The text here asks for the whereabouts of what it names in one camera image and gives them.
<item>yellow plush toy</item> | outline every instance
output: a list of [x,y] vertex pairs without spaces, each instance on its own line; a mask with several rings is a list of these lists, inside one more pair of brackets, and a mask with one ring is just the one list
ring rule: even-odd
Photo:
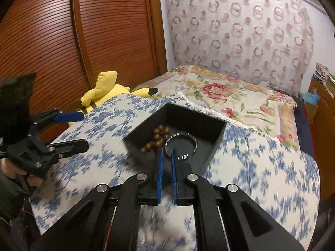
[[[86,92],[80,99],[82,107],[77,111],[87,114],[115,95],[121,93],[131,93],[129,87],[115,84],[117,76],[118,73],[115,71],[99,73],[95,88]],[[149,97],[156,94],[157,92],[157,88],[143,88],[132,92],[131,94],[142,97]]]

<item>black plastic box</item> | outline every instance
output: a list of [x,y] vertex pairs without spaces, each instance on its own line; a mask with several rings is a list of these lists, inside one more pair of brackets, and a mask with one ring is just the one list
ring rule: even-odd
[[[141,153],[141,148],[152,141],[153,130],[160,124],[170,129],[170,135],[187,132],[195,136],[198,148],[194,154],[193,145],[184,139],[172,139],[169,148],[176,148],[178,155],[188,153],[183,161],[190,163],[194,173],[203,175],[222,140],[226,122],[171,103],[164,105],[123,139],[130,156],[143,168],[151,166],[156,152]],[[164,171],[170,173],[170,158],[164,156]]]

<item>metal ring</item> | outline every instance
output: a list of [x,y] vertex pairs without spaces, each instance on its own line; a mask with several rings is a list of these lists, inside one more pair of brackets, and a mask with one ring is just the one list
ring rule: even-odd
[[[164,149],[165,149],[165,153],[168,155],[168,157],[171,157],[171,155],[169,155],[168,150],[167,150],[168,143],[175,137],[185,137],[185,138],[189,139],[194,146],[193,154],[195,153],[195,151],[197,150],[197,147],[198,147],[198,142],[197,142],[196,138],[193,135],[191,135],[190,133],[178,132],[178,133],[175,133],[175,134],[171,135],[167,139],[167,141],[165,142]],[[178,156],[178,160],[185,160],[187,158],[188,158],[188,154]]]

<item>metal pivot screw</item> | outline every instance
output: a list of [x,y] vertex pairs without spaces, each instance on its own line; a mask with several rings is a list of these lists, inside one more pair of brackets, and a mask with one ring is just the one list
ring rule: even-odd
[[190,180],[190,181],[196,181],[196,180],[198,180],[198,176],[195,175],[195,174],[189,174],[187,176],[187,179]]
[[231,192],[237,192],[238,191],[238,187],[235,184],[229,184],[227,189],[228,189],[228,191],[231,191]]
[[146,180],[146,179],[148,178],[148,176],[147,176],[146,174],[138,174],[138,175],[136,176],[136,178],[137,178],[138,180],[143,181],[143,180]]
[[105,192],[107,191],[107,186],[105,184],[100,184],[97,186],[97,191],[98,192]]

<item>red rose pattern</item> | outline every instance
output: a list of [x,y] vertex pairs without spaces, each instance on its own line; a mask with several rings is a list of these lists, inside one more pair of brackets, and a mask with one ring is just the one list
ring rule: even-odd
[[221,110],[222,113],[226,114],[229,118],[235,115],[235,111],[232,111],[230,107]]
[[218,83],[202,86],[201,91],[203,94],[206,94],[208,98],[219,99],[223,103],[227,102],[227,97],[232,94],[232,90],[229,87]]
[[234,77],[231,77],[231,76],[228,76],[227,79],[231,82],[237,82],[238,79],[234,78]]
[[278,138],[278,140],[280,141],[280,143],[284,143],[287,139],[291,140],[292,139],[292,135],[288,134],[287,136],[285,135],[277,135],[276,136]]
[[276,112],[272,107],[269,107],[267,104],[262,104],[259,107],[264,113],[269,114],[270,116],[275,116]]

